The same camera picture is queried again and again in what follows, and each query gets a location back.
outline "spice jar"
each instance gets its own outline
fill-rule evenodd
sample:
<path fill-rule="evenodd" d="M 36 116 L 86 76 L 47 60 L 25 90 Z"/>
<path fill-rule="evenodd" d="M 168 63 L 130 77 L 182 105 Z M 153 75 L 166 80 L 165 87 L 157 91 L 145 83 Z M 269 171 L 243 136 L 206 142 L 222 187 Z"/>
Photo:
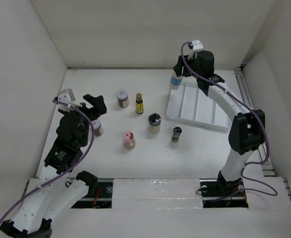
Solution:
<path fill-rule="evenodd" d="M 132 150 L 136 146 L 136 140 L 131 131 L 126 131 L 124 134 L 124 147 L 128 150 Z"/>
<path fill-rule="evenodd" d="M 182 129 L 180 127 L 175 127 L 173 129 L 173 134 L 172 134 L 172 138 L 171 138 L 172 142 L 178 142 L 181 133 L 182 133 Z"/>
<path fill-rule="evenodd" d="M 149 126 L 148 131 L 150 131 L 153 134 L 157 134 L 160 131 L 160 125 L 161 125 L 161 117 L 157 113 L 153 113 L 148 118 Z"/>
<path fill-rule="evenodd" d="M 100 120 L 93 120 L 91 123 L 94 127 L 95 136 L 101 136 L 104 133 L 104 129 L 101 126 Z"/>
<path fill-rule="evenodd" d="M 121 108 L 129 106 L 129 98 L 126 90 L 121 89 L 117 91 L 118 104 Z"/>

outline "label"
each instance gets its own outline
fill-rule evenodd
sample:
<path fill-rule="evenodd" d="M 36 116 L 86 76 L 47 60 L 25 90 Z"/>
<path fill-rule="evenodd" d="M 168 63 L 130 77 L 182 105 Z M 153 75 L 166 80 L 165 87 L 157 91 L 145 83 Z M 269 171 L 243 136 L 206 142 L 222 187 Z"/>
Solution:
<path fill-rule="evenodd" d="M 127 98 L 126 100 L 122 101 L 122 106 L 124 108 L 126 108 L 127 106 L 129 106 L 129 98 Z"/>
<path fill-rule="evenodd" d="M 141 114 L 144 112 L 144 103 L 136 103 L 136 112 Z"/>
<path fill-rule="evenodd" d="M 170 83 L 174 86 L 179 86 L 181 83 L 182 83 L 182 79 L 183 78 L 180 78 L 180 79 L 177 79 L 177 78 L 174 78 L 173 76 L 171 77 L 171 80 L 170 80 Z"/>

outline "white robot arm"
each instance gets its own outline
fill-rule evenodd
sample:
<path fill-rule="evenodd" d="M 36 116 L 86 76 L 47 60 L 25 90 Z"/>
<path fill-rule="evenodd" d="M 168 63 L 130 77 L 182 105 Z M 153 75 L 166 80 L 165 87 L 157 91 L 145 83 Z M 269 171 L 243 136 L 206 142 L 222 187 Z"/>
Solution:
<path fill-rule="evenodd" d="M 93 194 L 96 191 L 98 178 L 83 171 L 56 198 L 66 181 L 66 176 L 63 175 L 70 172 L 80 161 L 83 156 L 81 147 L 88 144 L 91 124 L 88 120 L 95 120 L 107 112 L 102 96 L 94 98 L 87 94 L 83 98 L 93 107 L 87 108 L 85 103 L 76 104 L 71 89 L 63 90 L 55 98 L 55 101 L 65 105 L 75 106 L 76 111 L 71 111 L 66 106 L 59 107 L 59 112 L 64 116 L 56 130 L 58 137 L 37 180 L 38 188 L 24 200 L 22 207 L 11 220 L 2 222 L 0 230 L 6 235 L 13 238 L 49 238 L 52 234 L 51 226 L 56 220 L 88 192 Z"/>
<path fill-rule="evenodd" d="M 192 52 L 188 56 L 180 55 L 173 68 L 170 88 L 178 89 L 182 78 L 193 76 L 193 73 L 204 78 L 205 80 L 196 77 L 199 89 L 215 101 L 232 121 L 228 137 L 231 150 L 227 162 L 218 174 L 216 185 L 207 188 L 213 190 L 213 194 L 217 194 L 217 197 L 225 197 L 241 185 L 242 168 L 253 151 L 264 143 L 265 137 L 251 112 L 229 96 L 230 94 L 235 97 L 224 80 L 214 73 L 213 53 L 204 51 L 200 41 L 193 41 L 189 47 Z M 253 110 L 253 112 L 265 126 L 264 112 L 262 110 Z"/>

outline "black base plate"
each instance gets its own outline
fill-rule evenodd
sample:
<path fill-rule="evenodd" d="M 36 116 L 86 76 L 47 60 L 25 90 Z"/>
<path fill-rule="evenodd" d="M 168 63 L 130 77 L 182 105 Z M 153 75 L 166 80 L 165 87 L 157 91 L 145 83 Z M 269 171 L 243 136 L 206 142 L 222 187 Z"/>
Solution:
<path fill-rule="evenodd" d="M 235 194 L 233 196 L 234 199 L 229 197 L 226 200 L 221 200 L 218 202 L 212 201 L 220 197 L 228 196 L 234 193 L 235 189 L 226 191 L 226 194 L 221 194 L 221 192 L 217 189 L 216 180 L 211 180 L 211 181 L 202 180 L 200 184 L 201 184 L 201 187 L 206 186 L 205 189 L 201 190 L 201 195 L 203 198 L 203 208 L 248 207 L 248 203 L 246 202 L 244 194 L 241 192 Z"/>

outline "white tray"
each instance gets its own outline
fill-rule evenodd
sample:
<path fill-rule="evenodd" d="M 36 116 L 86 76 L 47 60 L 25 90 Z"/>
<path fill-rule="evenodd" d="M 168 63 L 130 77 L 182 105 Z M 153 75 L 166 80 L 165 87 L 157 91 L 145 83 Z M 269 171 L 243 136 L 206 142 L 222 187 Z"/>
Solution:
<path fill-rule="evenodd" d="M 166 117 L 190 125 L 225 131 L 231 124 L 226 113 L 196 83 L 184 81 L 178 90 L 171 90 Z"/>

